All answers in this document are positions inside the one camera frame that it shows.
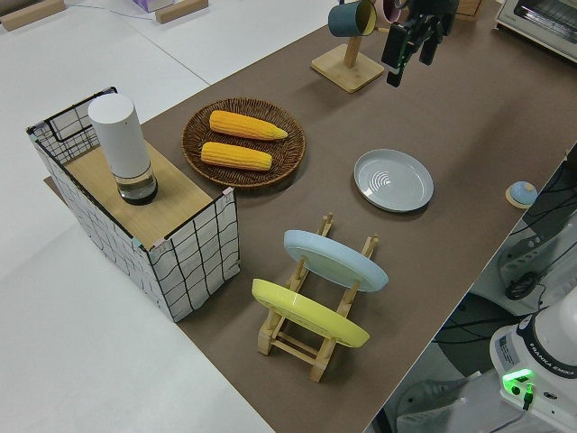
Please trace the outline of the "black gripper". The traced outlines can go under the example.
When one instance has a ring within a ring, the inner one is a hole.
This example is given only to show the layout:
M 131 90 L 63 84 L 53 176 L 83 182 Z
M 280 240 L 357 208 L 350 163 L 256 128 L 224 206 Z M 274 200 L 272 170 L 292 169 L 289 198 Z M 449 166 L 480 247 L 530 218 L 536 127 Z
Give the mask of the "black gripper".
M 417 31 L 417 43 L 421 48 L 419 61 L 432 63 L 436 49 L 444 38 L 444 32 L 450 32 L 457 8 L 458 0 L 414 0 L 408 2 L 408 20 L 418 16 L 434 16 L 440 20 L 424 23 Z M 407 48 L 410 32 L 398 23 L 393 23 L 381 56 L 381 62 L 388 71 L 387 83 L 397 88 L 402 80 L 407 64 Z

